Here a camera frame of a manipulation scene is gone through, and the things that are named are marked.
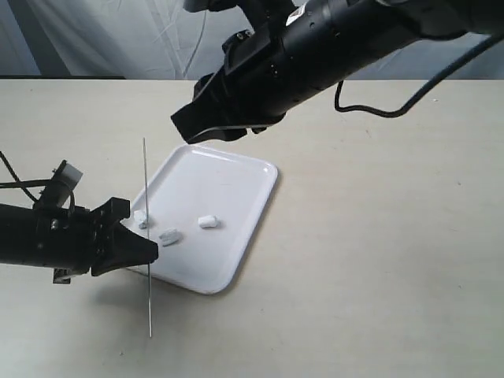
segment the black cord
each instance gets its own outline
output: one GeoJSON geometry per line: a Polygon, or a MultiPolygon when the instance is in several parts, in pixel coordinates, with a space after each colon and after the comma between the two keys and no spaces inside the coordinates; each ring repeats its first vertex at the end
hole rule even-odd
{"type": "Polygon", "coordinates": [[[487,50],[490,50],[493,46],[500,43],[504,39],[504,34],[501,35],[493,35],[485,39],[483,42],[474,46],[467,53],[463,54],[459,59],[449,64],[445,69],[441,72],[437,73],[434,77],[432,77],[420,90],[415,93],[401,109],[395,110],[393,112],[387,112],[385,110],[380,110],[373,108],[371,106],[365,105],[352,105],[352,106],[341,106],[339,104],[339,98],[341,96],[341,91],[343,89],[343,81],[338,83],[338,87],[336,88],[336,94],[334,98],[334,107],[338,112],[347,113],[347,112],[366,112],[374,114],[378,117],[383,118],[397,118],[403,116],[408,113],[411,108],[413,108],[428,92],[430,92],[436,85],[438,85],[441,81],[445,80],[448,76],[452,75],[455,71],[461,69],[463,66],[467,65],[470,61],[479,57],[482,53],[487,50]]]}
{"type": "Polygon", "coordinates": [[[70,205],[69,205],[69,216],[72,215],[72,213],[76,209],[76,199],[75,195],[73,194],[72,188],[64,181],[60,180],[28,180],[28,181],[16,181],[12,183],[0,183],[0,189],[15,189],[15,188],[27,188],[27,187],[45,187],[47,185],[50,185],[52,183],[59,183],[61,185],[64,185],[68,190],[70,194],[70,205]]]}
{"type": "MultiPolygon", "coordinates": [[[[21,180],[20,178],[17,176],[17,174],[14,172],[14,169],[12,167],[12,165],[9,163],[9,161],[7,160],[7,157],[3,154],[3,152],[0,151],[0,159],[2,159],[3,161],[3,164],[6,165],[6,168],[7,170],[9,171],[10,175],[13,177],[14,181],[16,181],[17,183],[20,183],[21,180]]],[[[33,202],[37,202],[37,198],[28,191],[28,189],[26,187],[20,187],[20,189],[33,201],[33,202]]]]}

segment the white plastic tray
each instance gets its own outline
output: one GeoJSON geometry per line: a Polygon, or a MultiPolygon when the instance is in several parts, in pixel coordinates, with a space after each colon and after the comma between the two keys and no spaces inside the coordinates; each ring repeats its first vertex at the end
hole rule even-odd
{"type": "MultiPolygon", "coordinates": [[[[153,277],[203,294],[214,294],[231,282],[273,189],[278,171],[267,161],[202,146],[181,146],[148,185],[150,238],[159,245],[153,277]],[[198,218],[215,215],[218,228],[201,229],[198,218]],[[159,235],[177,228],[183,238],[163,247],[159,235]]],[[[132,203],[145,209],[142,191],[132,203]]],[[[133,216],[124,221],[146,237],[133,216]]],[[[146,266],[133,268],[146,274],[146,266]]]]}

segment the white table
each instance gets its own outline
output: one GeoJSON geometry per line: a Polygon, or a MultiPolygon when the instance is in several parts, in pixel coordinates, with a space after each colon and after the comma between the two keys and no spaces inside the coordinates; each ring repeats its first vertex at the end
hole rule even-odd
{"type": "MultiPolygon", "coordinates": [[[[419,85],[352,82],[343,103],[393,109],[419,85]]],[[[191,93],[0,80],[0,146],[23,179],[61,159],[82,170],[78,205],[133,199],[142,137],[154,172],[182,143],[169,116],[191,93]]],[[[1,266],[2,376],[502,376],[504,83],[444,83],[398,120],[339,115],[333,94],[211,143],[275,163],[281,182],[230,290],[154,282],[152,340],[143,276],[55,286],[49,269],[1,266]]]]}

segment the sticker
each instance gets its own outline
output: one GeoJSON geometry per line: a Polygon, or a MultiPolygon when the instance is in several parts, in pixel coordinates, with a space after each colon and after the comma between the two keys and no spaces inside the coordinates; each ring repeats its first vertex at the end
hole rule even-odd
{"type": "Polygon", "coordinates": [[[292,12],[291,15],[287,18],[287,22],[285,23],[285,26],[289,26],[294,21],[296,21],[300,16],[305,14],[305,8],[306,8],[306,3],[304,3],[302,6],[297,8],[294,12],[292,12]]]}

